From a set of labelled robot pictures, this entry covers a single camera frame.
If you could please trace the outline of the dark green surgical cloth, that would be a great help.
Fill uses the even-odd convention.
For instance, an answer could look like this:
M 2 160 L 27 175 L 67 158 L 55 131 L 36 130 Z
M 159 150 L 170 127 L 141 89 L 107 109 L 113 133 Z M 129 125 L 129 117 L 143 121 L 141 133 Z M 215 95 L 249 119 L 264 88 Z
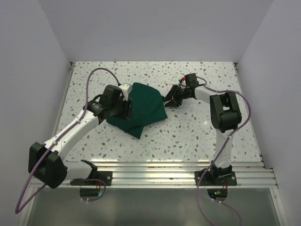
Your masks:
M 107 122 L 125 133 L 140 139 L 144 127 L 167 119 L 161 93 L 150 86 L 135 82 L 129 97 L 132 98 L 132 117 L 123 120 L 110 117 Z

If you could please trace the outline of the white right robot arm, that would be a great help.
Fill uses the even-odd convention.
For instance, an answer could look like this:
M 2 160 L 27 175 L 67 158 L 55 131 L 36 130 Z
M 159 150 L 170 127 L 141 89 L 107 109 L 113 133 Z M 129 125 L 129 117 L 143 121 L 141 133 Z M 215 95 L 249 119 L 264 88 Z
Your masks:
M 187 74 L 173 85 L 163 98 L 165 107 L 176 108 L 183 100 L 193 98 L 210 106 L 210 120 L 216 129 L 216 150 L 208 169 L 195 172 L 198 186 L 236 186 L 237 179 L 232 169 L 231 150 L 233 132 L 238 129 L 242 115 L 236 94 L 229 91 L 214 91 L 201 84 L 199 77 Z

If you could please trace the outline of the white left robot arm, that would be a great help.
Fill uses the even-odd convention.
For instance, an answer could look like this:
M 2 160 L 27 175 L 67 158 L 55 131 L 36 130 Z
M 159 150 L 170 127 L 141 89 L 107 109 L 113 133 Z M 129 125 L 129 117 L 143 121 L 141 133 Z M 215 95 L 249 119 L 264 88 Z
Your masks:
M 124 120 L 131 118 L 132 86 L 108 85 L 104 92 L 87 101 L 79 115 L 61 132 L 44 142 L 34 143 L 29 150 L 28 171 L 50 188 L 57 188 L 66 180 L 84 181 L 87 185 L 100 179 L 97 167 L 87 161 L 65 162 L 72 148 L 103 121 L 115 116 Z

